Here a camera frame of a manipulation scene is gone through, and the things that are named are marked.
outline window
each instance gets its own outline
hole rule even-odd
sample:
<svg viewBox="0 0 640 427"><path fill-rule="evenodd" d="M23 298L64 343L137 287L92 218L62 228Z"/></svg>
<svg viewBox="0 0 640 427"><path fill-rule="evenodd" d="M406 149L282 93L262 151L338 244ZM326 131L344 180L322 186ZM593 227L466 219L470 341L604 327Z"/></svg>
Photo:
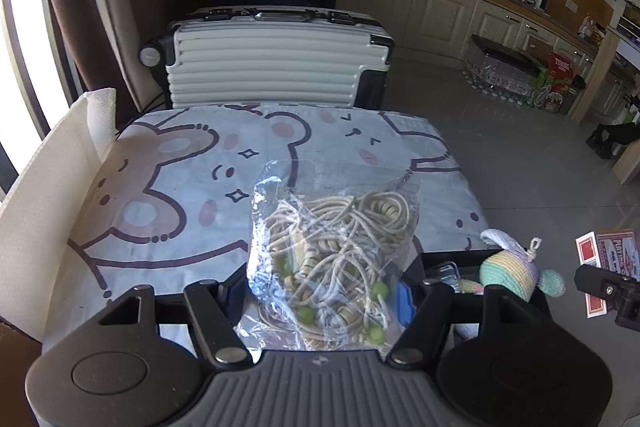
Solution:
<svg viewBox="0 0 640 427"><path fill-rule="evenodd" d="M50 18L48 0L0 0L2 192L9 190L75 99L65 90L66 78L56 65L58 45Z"/></svg>

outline blue object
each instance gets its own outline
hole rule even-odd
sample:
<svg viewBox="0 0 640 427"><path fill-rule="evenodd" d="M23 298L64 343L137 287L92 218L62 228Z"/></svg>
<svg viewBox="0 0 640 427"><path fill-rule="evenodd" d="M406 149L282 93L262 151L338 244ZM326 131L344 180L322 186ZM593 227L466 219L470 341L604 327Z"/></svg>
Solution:
<svg viewBox="0 0 640 427"><path fill-rule="evenodd" d="M396 316L401 326L407 327L415 317L415 306L409 286L403 282L396 285Z"/></svg>

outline brown curtain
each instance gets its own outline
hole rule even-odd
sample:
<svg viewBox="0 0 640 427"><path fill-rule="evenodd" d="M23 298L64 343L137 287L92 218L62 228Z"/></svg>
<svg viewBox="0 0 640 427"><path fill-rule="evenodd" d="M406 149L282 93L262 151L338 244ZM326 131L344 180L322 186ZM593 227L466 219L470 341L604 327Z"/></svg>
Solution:
<svg viewBox="0 0 640 427"><path fill-rule="evenodd" d="M51 0L62 35L89 90L114 87L116 125L138 112L124 82L95 0Z"/></svg>

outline tiled floor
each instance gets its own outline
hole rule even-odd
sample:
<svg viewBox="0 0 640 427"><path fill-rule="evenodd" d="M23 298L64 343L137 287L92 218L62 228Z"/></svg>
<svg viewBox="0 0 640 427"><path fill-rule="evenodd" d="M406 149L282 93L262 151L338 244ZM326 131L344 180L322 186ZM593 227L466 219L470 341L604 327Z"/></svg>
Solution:
<svg viewBox="0 0 640 427"><path fill-rule="evenodd" d="M428 118L462 166L491 227L522 244L543 238L538 265L566 280L549 299L555 320L609 365L614 394L603 426L640 413L640 333L614 324L614 314L585 318L575 289L575 238L591 230L640 229L640 182L620 185L611 162L584 143L594 128L558 115L502 102L471 89L462 72L395 60L384 108Z"/></svg>

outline stuffed animal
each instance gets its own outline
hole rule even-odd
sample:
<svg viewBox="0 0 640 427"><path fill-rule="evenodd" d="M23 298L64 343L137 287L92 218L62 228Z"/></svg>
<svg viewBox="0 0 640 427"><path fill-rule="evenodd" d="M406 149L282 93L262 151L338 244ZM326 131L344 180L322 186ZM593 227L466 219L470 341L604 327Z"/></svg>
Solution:
<svg viewBox="0 0 640 427"><path fill-rule="evenodd" d="M480 283L459 281L463 293L481 294L485 286L499 284L527 302L536 286L550 297L560 297L564 294L562 276L555 270L539 270L533 262L542 243L539 237L531 240L527 250L502 230L484 230L480 237L488 245L498 245L502 251L488 257L480 265ZM468 339L478 335L478 325L456 325L456 331Z"/></svg>

